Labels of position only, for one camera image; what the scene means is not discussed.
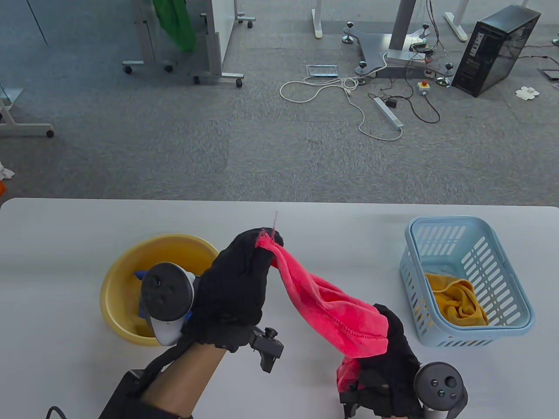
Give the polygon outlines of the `person's right hand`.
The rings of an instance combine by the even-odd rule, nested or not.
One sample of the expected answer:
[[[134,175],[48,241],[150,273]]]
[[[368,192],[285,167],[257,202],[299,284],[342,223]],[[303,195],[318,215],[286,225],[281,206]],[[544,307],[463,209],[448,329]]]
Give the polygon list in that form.
[[[358,359],[362,406],[383,418],[421,418],[422,407],[414,390],[414,378],[421,364],[411,350],[399,317],[384,305],[374,306],[389,323],[389,343],[386,353]]]

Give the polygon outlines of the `person's left hand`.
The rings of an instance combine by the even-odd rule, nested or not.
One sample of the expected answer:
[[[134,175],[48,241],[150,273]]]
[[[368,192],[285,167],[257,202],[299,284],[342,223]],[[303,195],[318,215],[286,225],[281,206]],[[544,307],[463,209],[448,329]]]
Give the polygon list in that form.
[[[284,244],[271,227],[244,231],[201,275],[180,345],[213,345],[232,353],[248,345],[263,315],[267,276],[275,259],[271,251],[257,246],[264,235]]]

